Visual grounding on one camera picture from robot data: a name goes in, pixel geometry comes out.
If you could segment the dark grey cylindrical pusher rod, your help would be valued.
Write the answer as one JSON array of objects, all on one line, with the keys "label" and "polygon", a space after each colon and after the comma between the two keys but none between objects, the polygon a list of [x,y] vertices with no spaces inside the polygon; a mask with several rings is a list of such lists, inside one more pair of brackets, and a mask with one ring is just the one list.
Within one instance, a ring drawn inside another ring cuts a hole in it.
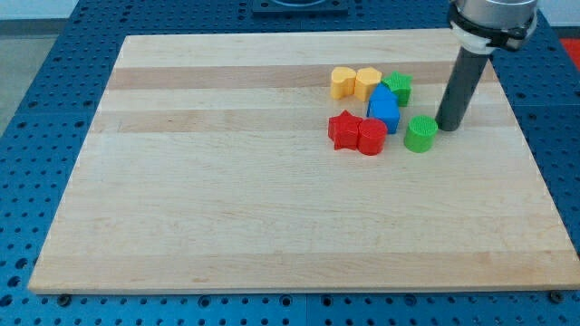
[{"label": "dark grey cylindrical pusher rod", "polygon": [[459,128],[487,62],[487,54],[459,49],[435,117],[439,129],[455,131]]}]

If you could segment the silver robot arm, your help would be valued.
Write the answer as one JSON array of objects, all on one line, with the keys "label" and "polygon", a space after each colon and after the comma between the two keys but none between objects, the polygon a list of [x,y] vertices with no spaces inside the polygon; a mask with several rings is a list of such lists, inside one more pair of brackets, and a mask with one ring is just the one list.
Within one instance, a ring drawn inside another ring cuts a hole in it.
[{"label": "silver robot arm", "polygon": [[459,128],[488,58],[497,49],[516,52],[537,28],[537,0],[451,0],[449,28],[460,48],[435,120]]}]

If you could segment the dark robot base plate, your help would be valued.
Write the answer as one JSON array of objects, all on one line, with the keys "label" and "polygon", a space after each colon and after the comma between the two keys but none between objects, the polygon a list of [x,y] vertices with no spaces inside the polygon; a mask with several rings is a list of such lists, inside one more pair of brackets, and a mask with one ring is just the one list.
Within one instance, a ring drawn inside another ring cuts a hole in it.
[{"label": "dark robot base plate", "polygon": [[347,0],[251,0],[254,15],[347,14]]}]

